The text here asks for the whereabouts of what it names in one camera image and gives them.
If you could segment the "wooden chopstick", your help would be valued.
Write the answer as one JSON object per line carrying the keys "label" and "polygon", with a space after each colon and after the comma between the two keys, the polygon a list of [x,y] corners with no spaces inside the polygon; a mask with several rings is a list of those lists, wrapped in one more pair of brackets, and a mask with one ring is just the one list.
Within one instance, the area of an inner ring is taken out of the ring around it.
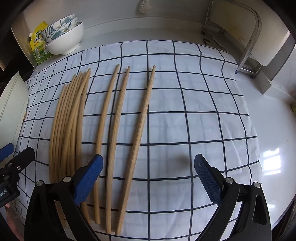
{"label": "wooden chopstick", "polygon": [[49,147],[49,180],[50,183],[53,182],[53,174],[52,174],[52,168],[53,168],[53,145],[54,145],[54,135],[55,135],[55,129],[56,129],[56,123],[57,123],[57,118],[58,118],[58,113],[59,113],[59,108],[62,103],[62,100],[64,98],[65,90],[67,89],[67,85],[63,85],[61,95],[56,107],[55,111],[55,116],[52,124],[52,131],[51,131],[51,138],[50,138],[50,147]]}
{"label": "wooden chopstick", "polygon": [[[71,80],[71,82],[70,82],[70,84],[66,84],[67,86],[67,89],[69,88],[69,85],[71,85],[72,83],[73,83],[73,81],[75,80],[75,78],[76,78],[76,75],[74,74],[73,75],[73,77],[72,77],[72,80]],[[54,151],[55,151],[55,144],[56,144],[56,137],[57,137],[57,129],[58,129],[58,121],[59,121],[59,115],[60,115],[60,109],[59,109],[59,113],[58,113],[58,118],[57,118],[57,123],[56,123],[56,129],[55,129],[55,135],[54,135],[54,145],[53,145],[53,168],[52,168],[52,174],[53,174],[53,182],[52,183],[54,183]]]}
{"label": "wooden chopstick", "polygon": [[81,84],[83,87],[81,99],[78,108],[77,116],[77,126],[76,126],[76,162],[75,168],[76,171],[82,166],[82,131],[83,131],[83,114],[86,102],[86,92],[88,87],[90,69],[83,75],[83,79],[86,79],[84,84]]}
{"label": "wooden chopstick", "polygon": [[[107,117],[107,110],[108,106],[110,103],[111,95],[112,95],[112,90],[113,86],[115,83],[115,80],[118,75],[118,71],[120,69],[120,65],[118,64],[115,68],[115,71],[112,75],[111,81],[109,83],[109,87],[107,89],[107,93],[104,99],[103,103],[103,108],[102,108],[102,113],[100,116],[100,122],[98,126],[98,133],[97,133],[97,142],[96,142],[96,153],[101,154],[101,148],[102,148],[102,139],[103,139],[103,134],[104,134],[104,127],[105,127],[105,121]],[[99,208],[99,177],[97,178],[94,188],[93,188],[93,197],[94,197],[94,217],[95,217],[95,223],[97,225],[100,224],[100,208]]]}
{"label": "wooden chopstick", "polygon": [[147,109],[149,107],[149,99],[151,96],[151,92],[152,92],[152,86],[154,83],[154,76],[156,73],[156,65],[154,65],[152,67],[152,72],[148,81],[148,85],[147,85],[147,90],[144,96],[144,100],[142,103],[142,108],[140,111],[140,115],[138,118],[138,123],[137,123],[137,128],[135,129],[135,135],[134,135],[134,139],[133,139],[133,145],[132,145],[132,149],[131,149],[131,153],[130,153],[130,159],[129,159],[129,163],[128,163],[128,168],[127,168],[127,175],[125,178],[125,184],[123,186],[123,193],[122,193],[122,200],[121,200],[121,206],[119,209],[119,216],[118,216],[118,222],[117,222],[117,226],[115,229],[115,234],[119,235],[121,234],[121,230],[123,227],[123,222],[125,219],[125,211],[126,211],[126,207],[127,207],[127,203],[128,203],[128,198],[129,198],[129,194],[130,194],[130,189],[132,186],[132,179],[133,179],[133,174],[134,174],[134,170],[135,170],[135,166],[136,166],[136,162],[137,162],[137,156],[138,156],[138,150],[140,147],[140,141],[142,139],[142,133],[144,130],[144,124],[145,124],[145,119],[147,116]]}
{"label": "wooden chopstick", "polygon": [[121,118],[122,106],[125,98],[125,91],[128,82],[128,78],[130,75],[130,66],[128,66],[126,70],[125,77],[122,81],[120,94],[118,97],[118,103],[115,111],[115,117],[112,127],[112,135],[111,135],[111,143],[110,143],[110,152],[109,152],[109,160],[107,167],[107,175],[106,175],[106,233],[111,234],[111,199],[112,199],[112,181],[113,181],[113,171],[114,171],[114,160],[115,160],[115,151],[116,151],[116,143],[118,136],[118,129]]}
{"label": "wooden chopstick", "polygon": [[66,176],[71,174],[70,164],[68,165],[67,162],[70,160],[70,144],[71,144],[71,133],[74,126],[74,120],[77,119],[77,111],[80,103],[80,97],[82,94],[83,87],[81,84],[84,84],[86,79],[83,79],[82,73],[80,78],[77,78],[74,84],[74,90],[71,92],[70,102],[69,102],[69,114],[66,121],[66,132],[64,135],[64,142],[61,152],[61,166],[59,170],[59,178],[60,180]]}
{"label": "wooden chopstick", "polygon": [[66,100],[65,104],[63,105],[63,118],[62,118],[62,129],[61,133],[63,136],[60,138],[60,145],[61,148],[59,154],[59,167],[58,167],[58,178],[61,181],[64,176],[67,175],[67,158],[70,148],[70,137],[71,137],[71,130],[74,121],[75,109],[77,104],[75,102],[79,101],[81,96],[80,85],[81,80],[84,77],[84,73],[79,72],[77,76],[73,77],[69,88],[66,93]]}
{"label": "wooden chopstick", "polygon": [[69,99],[69,95],[72,92],[72,88],[74,87],[74,84],[79,76],[74,75],[72,78],[72,81],[69,85],[67,85],[64,96],[63,96],[63,102],[61,104],[61,107],[59,108],[60,116],[59,116],[59,122],[58,122],[58,128],[57,128],[57,136],[56,136],[56,144],[55,144],[55,155],[54,155],[54,170],[53,170],[53,177],[54,181],[57,182],[59,178],[59,159],[60,159],[60,144],[62,143],[63,138],[63,122],[64,122],[64,116],[65,111],[67,111],[67,101]]}

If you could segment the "yellow green seasoning pouch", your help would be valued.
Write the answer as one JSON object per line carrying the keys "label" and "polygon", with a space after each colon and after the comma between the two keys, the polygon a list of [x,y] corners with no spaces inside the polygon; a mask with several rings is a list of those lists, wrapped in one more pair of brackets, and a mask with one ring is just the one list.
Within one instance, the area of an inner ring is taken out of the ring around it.
{"label": "yellow green seasoning pouch", "polygon": [[46,41],[41,35],[41,32],[43,32],[46,27],[48,27],[48,24],[43,21],[36,27],[36,29],[32,33],[29,34],[29,37],[31,39],[30,47],[38,65],[52,56],[52,54],[46,48]]}

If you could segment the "large white bowl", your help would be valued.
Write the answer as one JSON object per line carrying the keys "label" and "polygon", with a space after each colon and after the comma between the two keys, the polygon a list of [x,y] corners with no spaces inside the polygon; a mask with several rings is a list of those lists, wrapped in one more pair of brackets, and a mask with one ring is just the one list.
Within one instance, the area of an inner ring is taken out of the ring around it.
{"label": "large white bowl", "polygon": [[46,44],[46,49],[53,55],[68,55],[80,46],[84,34],[84,23]]}

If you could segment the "metal dish rack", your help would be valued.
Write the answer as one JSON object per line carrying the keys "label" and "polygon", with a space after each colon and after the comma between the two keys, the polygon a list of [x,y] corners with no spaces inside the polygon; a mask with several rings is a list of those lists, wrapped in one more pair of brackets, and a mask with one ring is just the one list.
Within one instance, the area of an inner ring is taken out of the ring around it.
{"label": "metal dish rack", "polygon": [[253,79],[262,65],[252,57],[261,33],[259,14],[242,1],[209,1],[202,34],[229,52],[237,63],[235,73],[243,72]]}

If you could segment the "white checked cloth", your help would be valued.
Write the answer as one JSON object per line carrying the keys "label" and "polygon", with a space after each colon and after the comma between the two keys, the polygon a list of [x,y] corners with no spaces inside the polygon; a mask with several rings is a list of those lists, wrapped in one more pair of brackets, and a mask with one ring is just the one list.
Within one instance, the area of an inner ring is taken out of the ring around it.
{"label": "white checked cloth", "polygon": [[115,68],[101,154],[109,153],[121,82],[128,75],[115,151],[112,225],[117,226],[122,187],[147,81],[155,71],[149,109],[138,151],[125,222],[119,235],[93,225],[101,240],[195,240],[213,215],[213,204],[194,169],[202,154],[236,182],[262,177],[259,146],[233,57],[221,50],[177,41],[132,41],[104,45],[48,63],[26,82],[25,118],[16,151],[32,147],[36,159],[20,175],[13,208],[21,221],[36,181],[49,181],[52,124],[64,85],[90,70],[83,116],[82,163],[95,154],[103,103]]}

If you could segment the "patterned ceramic bowl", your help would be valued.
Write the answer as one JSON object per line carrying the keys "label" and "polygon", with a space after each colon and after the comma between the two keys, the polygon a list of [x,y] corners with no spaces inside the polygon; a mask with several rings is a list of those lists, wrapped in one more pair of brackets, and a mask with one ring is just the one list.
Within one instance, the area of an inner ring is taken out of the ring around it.
{"label": "patterned ceramic bowl", "polygon": [[46,43],[51,42],[52,40],[57,39],[58,37],[62,36],[63,34],[69,32],[73,28],[75,28],[79,24],[78,18],[75,17],[70,22],[66,23],[59,29],[53,29],[52,27],[47,27],[43,32],[41,32],[41,35],[43,39],[46,41]]}
{"label": "patterned ceramic bowl", "polygon": [[59,29],[60,27],[62,27],[63,25],[65,25],[66,23],[70,22],[71,20],[73,20],[76,17],[75,14],[72,15],[68,15],[60,20],[55,21],[53,24],[49,25],[49,27],[52,27],[53,29]]}

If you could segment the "white wall pipe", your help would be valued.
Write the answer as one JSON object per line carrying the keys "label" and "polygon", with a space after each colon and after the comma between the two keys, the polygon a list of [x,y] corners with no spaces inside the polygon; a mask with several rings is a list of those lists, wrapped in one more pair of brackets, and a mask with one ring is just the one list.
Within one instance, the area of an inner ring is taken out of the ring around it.
{"label": "white wall pipe", "polygon": [[140,13],[149,14],[150,9],[151,9],[150,0],[142,0],[139,3],[138,10]]}

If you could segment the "white round basin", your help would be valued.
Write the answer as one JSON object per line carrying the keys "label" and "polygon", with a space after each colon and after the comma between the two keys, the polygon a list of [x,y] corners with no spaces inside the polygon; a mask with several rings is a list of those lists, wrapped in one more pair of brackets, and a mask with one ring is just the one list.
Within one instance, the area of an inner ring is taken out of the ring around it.
{"label": "white round basin", "polygon": [[16,146],[25,118],[28,100],[28,88],[17,72],[1,94],[1,147],[9,143]]}

